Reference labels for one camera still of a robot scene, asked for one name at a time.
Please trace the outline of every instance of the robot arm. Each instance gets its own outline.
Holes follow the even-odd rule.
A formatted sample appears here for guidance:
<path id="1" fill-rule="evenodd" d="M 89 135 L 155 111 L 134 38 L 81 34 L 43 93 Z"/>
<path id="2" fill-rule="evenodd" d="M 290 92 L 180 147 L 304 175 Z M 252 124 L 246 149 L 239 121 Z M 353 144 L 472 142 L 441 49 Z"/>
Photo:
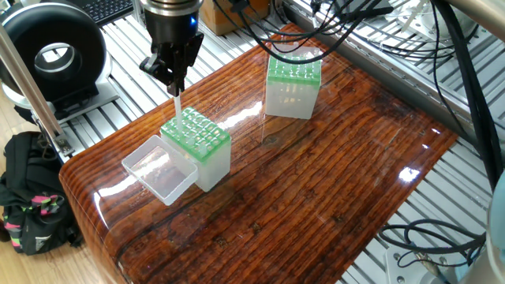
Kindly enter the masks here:
<path id="1" fill-rule="evenodd" d="M 152 37 L 150 58 L 140 69 L 161 81 L 173 96 L 185 89 L 184 78 L 193 66 L 204 39 L 198 32 L 198 9 L 204 0 L 140 0 L 146 28 Z"/>

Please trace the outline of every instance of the cardboard box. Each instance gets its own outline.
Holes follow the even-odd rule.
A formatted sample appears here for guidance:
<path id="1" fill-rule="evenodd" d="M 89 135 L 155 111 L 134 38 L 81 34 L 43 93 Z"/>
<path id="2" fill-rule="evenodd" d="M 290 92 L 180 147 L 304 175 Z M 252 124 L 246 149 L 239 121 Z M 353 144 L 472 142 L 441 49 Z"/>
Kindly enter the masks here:
<path id="1" fill-rule="evenodd" d="M 231 3 L 228 0 L 216 0 L 221 8 L 223 8 L 228 16 L 240 27 L 243 27 L 242 21 L 236 13 L 231 13 Z M 253 7 L 260 17 L 263 19 L 268 15 L 268 4 L 270 0 L 249 0 L 251 7 Z M 244 10 L 252 19 L 257 19 L 257 15 L 250 9 Z M 217 35 L 224 35 L 232 32 L 237 28 L 231 24 L 224 16 L 219 8 L 212 0 L 204 0 L 204 4 L 200 8 L 200 19 Z"/>

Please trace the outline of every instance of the wood grain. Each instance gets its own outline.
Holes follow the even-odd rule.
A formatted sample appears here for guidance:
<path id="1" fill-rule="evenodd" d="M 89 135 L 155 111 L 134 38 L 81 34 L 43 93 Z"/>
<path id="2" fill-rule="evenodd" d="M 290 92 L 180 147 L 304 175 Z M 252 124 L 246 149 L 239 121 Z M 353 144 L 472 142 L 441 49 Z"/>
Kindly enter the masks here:
<path id="1" fill-rule="evenodd" d="M 312 119 L 267 116 L 267 59 L 254 47 L 182 95 L 232 137 L 231 172 L 209 193 L 192 186 L 167 207 L 122 168 L 174 116 L 171 101 L 64 165 L 109 280 L 335 283 L 456 139 L 337 54 Z"/>

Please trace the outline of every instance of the wooden floor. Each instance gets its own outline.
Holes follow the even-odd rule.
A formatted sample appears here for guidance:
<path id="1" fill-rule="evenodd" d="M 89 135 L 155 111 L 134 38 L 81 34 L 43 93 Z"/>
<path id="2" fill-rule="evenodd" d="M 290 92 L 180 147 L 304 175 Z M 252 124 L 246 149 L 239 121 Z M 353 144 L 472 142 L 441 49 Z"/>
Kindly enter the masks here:
<path id="1" fill-rule="evenodd" d="M 0 149 L 13 134 L 39 131 L 26 122 L 13 109 L 14 105 L 0 91 Z M 0 155 L 0 174 L 6 170 L 6 158 Z M 3 207 L 0 207 L 0 218 Z M 2 284 L 55 284 L 55 283 L 103 283 L 89 248 L 63 245 L 51 252 L 26 256 L 14 252 L 10 243 L 0 243 L 0 283 Z"/>

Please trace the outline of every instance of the keyboard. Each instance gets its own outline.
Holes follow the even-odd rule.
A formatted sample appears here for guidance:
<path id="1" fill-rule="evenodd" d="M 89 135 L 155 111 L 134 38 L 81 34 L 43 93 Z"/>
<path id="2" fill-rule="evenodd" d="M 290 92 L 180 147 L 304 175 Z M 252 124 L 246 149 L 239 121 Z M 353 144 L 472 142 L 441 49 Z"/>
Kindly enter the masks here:
<path id="1" fill-rule="evenodd" d="M 132 0 L 70 0 L 84 10 L 98 26 L 103 26 L 133 11 Z"/>

